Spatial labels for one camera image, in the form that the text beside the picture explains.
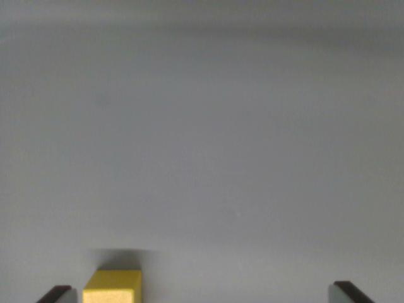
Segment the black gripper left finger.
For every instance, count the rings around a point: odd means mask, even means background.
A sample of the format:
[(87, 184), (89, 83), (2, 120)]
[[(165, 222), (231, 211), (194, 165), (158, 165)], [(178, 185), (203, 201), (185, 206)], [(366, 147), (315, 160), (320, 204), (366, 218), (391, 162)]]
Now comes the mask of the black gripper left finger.
[(70, 285), (56, 285), (44, 294), (37, 303), (77, 303), (77, 290)]

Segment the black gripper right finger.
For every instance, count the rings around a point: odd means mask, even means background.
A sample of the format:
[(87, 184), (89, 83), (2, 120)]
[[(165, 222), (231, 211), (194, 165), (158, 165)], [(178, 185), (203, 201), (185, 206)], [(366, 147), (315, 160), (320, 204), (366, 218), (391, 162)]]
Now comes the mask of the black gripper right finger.
[(328, 287), (328, 303), (374, 303), (351, 281), (335, 281)]

